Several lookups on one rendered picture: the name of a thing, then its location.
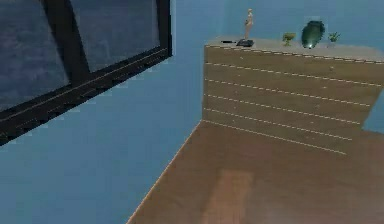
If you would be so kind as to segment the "small green house plant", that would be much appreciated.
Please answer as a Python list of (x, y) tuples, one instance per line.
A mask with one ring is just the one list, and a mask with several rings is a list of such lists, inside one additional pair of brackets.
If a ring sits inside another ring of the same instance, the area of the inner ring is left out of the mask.
[(327, 47), (328, 48), (334, 47), (336, 42), (337, 42), (337, 40), (339, 39), (339, 37), (340, 37), (340, 33), (338, 33), (338, 32), (330, 33), (328, 35), (328, 45), (327, 45)]

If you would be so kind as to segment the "brown chest of drawers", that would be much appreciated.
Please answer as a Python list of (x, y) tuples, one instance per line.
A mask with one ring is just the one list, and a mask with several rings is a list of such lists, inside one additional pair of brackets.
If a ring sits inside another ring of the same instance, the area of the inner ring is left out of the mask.
[(383, 52), (223, 40), (204, 47), (205, 121), (340, 154), (376, 139), (363, 125), (384, 88)]

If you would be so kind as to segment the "black framed window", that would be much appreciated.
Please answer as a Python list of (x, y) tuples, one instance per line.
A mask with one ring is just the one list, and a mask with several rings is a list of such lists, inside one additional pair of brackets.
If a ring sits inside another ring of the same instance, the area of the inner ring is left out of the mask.
[(171, 55), (171, 0), (0, 0), (0, 146)]

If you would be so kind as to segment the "olive green goblet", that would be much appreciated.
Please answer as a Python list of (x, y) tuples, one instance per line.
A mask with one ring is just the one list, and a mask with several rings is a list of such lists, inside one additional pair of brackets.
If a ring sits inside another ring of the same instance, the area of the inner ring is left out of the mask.
[(286, 32), (283, 34), (282, 41), (284, 42), (285, 46), (289, 46), (290, 42), (296, 37), (295, 33)]

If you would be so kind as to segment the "beige figurine statue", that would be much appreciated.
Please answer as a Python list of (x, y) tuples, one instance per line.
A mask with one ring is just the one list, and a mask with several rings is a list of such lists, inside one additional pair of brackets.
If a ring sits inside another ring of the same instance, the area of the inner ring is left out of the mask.
[(249, 33), (250, 33), (250, 29), (252, 28), (253, 26), (253, 13), (252, 13), (252, 9), (248, 9), (248, 12), (247, 12), (247, 19), (245, 21), (245, 39), (248, 39), (249, 38)]

